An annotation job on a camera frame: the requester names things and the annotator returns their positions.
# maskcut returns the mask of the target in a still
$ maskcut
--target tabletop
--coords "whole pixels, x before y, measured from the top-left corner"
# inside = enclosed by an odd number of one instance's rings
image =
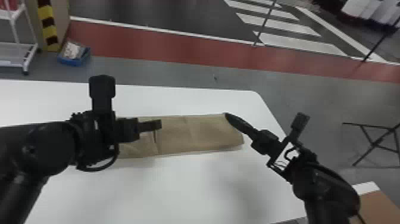
[[[230,112],[256,128],[285,133],[252,91],[117,85],[117,116]],[[0,126],[66,120],[90,110],[87,83],[0,80]],[[276,223],[305,216],[291,185],[267,156],[240,150],[120,159],[107,170],[69,167],[50,178],[26,223]]]

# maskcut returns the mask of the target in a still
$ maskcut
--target white shelf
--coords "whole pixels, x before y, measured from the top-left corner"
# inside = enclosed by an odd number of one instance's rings
[[[17,44],[0,42],[0,67],[27,66],[33,55],[35,54],[37,48],[37,44]]]
[[[15,11],[10,11],[11,18],[9,17],[7,10],[0,10],[0,20],[11,20],[16,21],[21,13],[25,10],[25,4],[21,4],[18,6],[18,9]]]

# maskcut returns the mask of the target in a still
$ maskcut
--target metal cart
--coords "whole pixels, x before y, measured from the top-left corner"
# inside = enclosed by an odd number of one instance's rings
[[[21,4],[18,5],[18,9],[15,11],[10,10],[10,4],[8,0],[4,1],[6,10],[0,10],[0,20],[8,20],[10,22],[15,42],[0,42],[0,67],[21,67],[22,73],[24,75],[28,75],[28,67],[34,54],[36,51],[40,52],[40,49],[38,48],[38,40],[36,39],[32,24],[30,22],[25,1],[22,0]],[[23,12],[25,12],[33,40],[35,42],[34,44],[20,43],[20,39],[18,38],[15,22]]]

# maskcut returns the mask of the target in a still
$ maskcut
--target white floor line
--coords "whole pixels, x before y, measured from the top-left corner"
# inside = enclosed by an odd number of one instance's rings
[[[357,60],[357,61],[362,61],[364,58],[360,58],[360,57],[350,57],[353,60]],[[368,62],[375,62],[375,63],[380,63],[380,64],[388,64],[388,65],[392,65],[392,66],[400,66],[399,62],[393,62],[393,61],[376,61],[374,59],[367,59]]]
[[[266,5],[272,5],[272,3],[273,3],[273,1],[269,1],[269,0],[248,0],[248,1],[262,3],[262,4],[266,4]],[[278,3],[275,3],[275,7],[282,8],[282,6],[279,5]]]
[[[324,26],[326,29],[330,30],[332,33],[336,34],[338,37],[343,39],[345,42],[349,43],[351,46],[353,46],[355,49],[359,50],[363,54],[367,55],[370,52],[370,50],[368,48],[364,47],[362,44],[357,42],[355,39],[349,37],[347,34],[345,34],[344,32],[340,31],[335,26],[332,26],[331,24],[329,24],[328,22],[326,22],[325,20],[323,20],[319,16],[315,15],[310,10],[308,10],[306,8],[301,8],[301,7],[296,7],[296,8],[298,10],[300,10],[301,12],[303,12],[304,14],[306,14],[308,17],[310,17],[313,20],[315,20],[317,23],[319,23],[322,26]],[[379,55],[377,55],[375,53],[372,53],[371,59],[373,59],[374,61],[386,62],[385,59],[383,59],[381,56],[379,56]]]
[[[236,13],[236,14],[245,23],[250,23],[250,24],[257,25],[257,26],[261,26],[264,22],[264,18],[261,18],[261,17],[242,14],[242,13]],[[314,36],[321,36],[319,33],[315,32],[312,28],[310,28],[308,26],[287,23],[287,22],[282,22],[282,21],[276,21],[276,20],[272,20],[272,19],[267,20],[267,23],[265,24],[265,26],[270,27],[270,28],[279,29],[279,30],[290,31],[290,32],[303,33],[303,34],[314,35]]]
[[[256,5],[236,2],[236,1],[232,1],[232,0],[225,0],[225,2],[230,7],[239,8],[239,9],[242,9],[242,10],[249,10],[249,11],[253,11],[253,12],[256,12],[256,13],[268,13],[268,10],[269,10],[266,7],[261,7],[261,6],[256,6]],[[297,17],[295,17],[291,13],[287,13],[285,11],[280,11],[280,10],[272,10],[271,15],[277,16],[277,17],[282,17],[282,18],[290,18],[292,20],[299,20]]]
[[[260,40],[265,45],[280,46],[283,48],[299,49],[303,51],[312,51],[324,54],[335,54],[347,57],[347,55],[343,51],[330,43],[308,41],[303,39],[290,38],[287,36],[273,35],[269,33],[262,33],[260,35]]]
[[[176,34],[176,35],[191,36],[194,38],[204,38],[204,39],[211,39],[211,40],[216,40],[216,41],[244,43],[244,44],[248,44],[248,45],[253,44],[253,42],[251,42],[251,41],[243,41],[243,40],[231,39],[231,38],[220,38],[218,36],[202,35],[202,34],[197,34],[197,33],[181,32],[181,31],[175,31],[175,30],[167,30],[167,29],[160,29],[160,28],[154,28],[154,27],[148,27],[148,26],[139,26],[139,25],[133,25],[133,24],[126,24],[126,23],[116,23],[116,22],[104,21],[104,20],[95,20],[92,18],[76,17],[73,15],[70,18],[71,18],[71,20],[74,20],[74,21],[84,21],[84,22],[88,22],[88,23],[105,24],[105,25],[110,25],[110,26],[118,26],[118,27],[140,29],[140,30],[149,30],[149,31],[161,32],[161,33],[172,33],[172,34]]]

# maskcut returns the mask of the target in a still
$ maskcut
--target black tripod stand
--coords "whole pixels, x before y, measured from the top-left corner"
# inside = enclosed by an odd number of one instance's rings
[[[367,138],[368,142],[370,143],[370,146],[368,147],[368,150],[356,161],[352,164],[352,166],[356,166],[361,160],[363,160],[368,154],[370,154],[374,149],[379,148],[381,150],[386,150],[392,153],[396,153],[399,157],[399,163],[400,163],[400,147],[399,147],[399,138],[397,136],[397,128],[400,127],[400,123],[395,125],[394,127],[384,127],[384,126],[376,126],[376,125],[362,125],[362,124],[357,124],[357,123],[343,123],[344,125],[353,125],[353,126],[358,126],[361,128],[362,132],[364,133],[365,137]],[[382,134],[379,138],[376,140],[372,140],[371,136],[368,134],[366,131],[366,127],[372,127],[376,129],[384,129],[386,132]],[[386,137],[389,135],[393,134],[394,140],[395,140],[395,146],[396,149],[393,150],[388,147],[384,147],[380,145],[383,140],[385,140]]]

